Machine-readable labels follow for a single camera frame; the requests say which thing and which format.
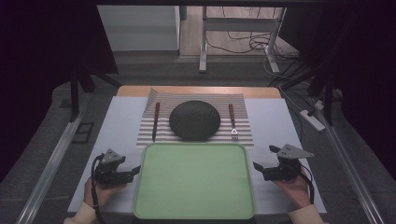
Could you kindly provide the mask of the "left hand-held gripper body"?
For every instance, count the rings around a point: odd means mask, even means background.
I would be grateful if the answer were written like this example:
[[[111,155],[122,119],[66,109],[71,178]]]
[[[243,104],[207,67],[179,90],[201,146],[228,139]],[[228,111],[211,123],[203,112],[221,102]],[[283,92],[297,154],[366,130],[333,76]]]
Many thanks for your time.
[[[130,171],[117,171],[120,166],[120,157],[121,155],[112,149],[108,149],[105,153],[97,156],[93,162],[93,180],[109,187],[132,183],[134,177],[129,176]]]

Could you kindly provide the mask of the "person's left hand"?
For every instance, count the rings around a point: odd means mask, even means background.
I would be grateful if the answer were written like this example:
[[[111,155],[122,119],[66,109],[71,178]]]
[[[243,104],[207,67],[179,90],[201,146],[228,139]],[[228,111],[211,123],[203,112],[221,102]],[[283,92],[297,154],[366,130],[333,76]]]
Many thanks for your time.
[[[122,190],[126,187],[127,187],[126,184],[118,185],[115,187],[106,187],[106,186],[97,184],[95,186],[97,202],[95,203],[93,201],[93,197],[92,197],[92,179],[89,177],[85,183],[83,202],[91,208],[94,208],[96,205],[98,205],[99,207],[102,207],[109,201],[109,199],[115,193],[119,192],[120,190]]]

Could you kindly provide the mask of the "person's right hand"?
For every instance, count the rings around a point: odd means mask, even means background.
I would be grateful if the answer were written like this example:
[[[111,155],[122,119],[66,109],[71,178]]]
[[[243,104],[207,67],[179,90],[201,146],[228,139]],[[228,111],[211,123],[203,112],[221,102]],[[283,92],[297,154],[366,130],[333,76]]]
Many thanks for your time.
[[[290,199],[296,209],[301,209],[311,205],[311,201],[308,194],[308,184],[301,176],[290,181],[274,181],[276,184]]]

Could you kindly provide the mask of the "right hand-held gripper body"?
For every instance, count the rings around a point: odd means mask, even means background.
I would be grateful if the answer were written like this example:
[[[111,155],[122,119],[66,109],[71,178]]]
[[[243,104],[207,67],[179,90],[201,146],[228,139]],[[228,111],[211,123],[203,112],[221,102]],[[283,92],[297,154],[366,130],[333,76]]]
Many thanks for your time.
[[[290,181],[302,172],[300,159],[314,157],[314,154],[298,147],[286,144],[276,153],[278,166],[265,168],[267,174],[263,176],[266,181]]]

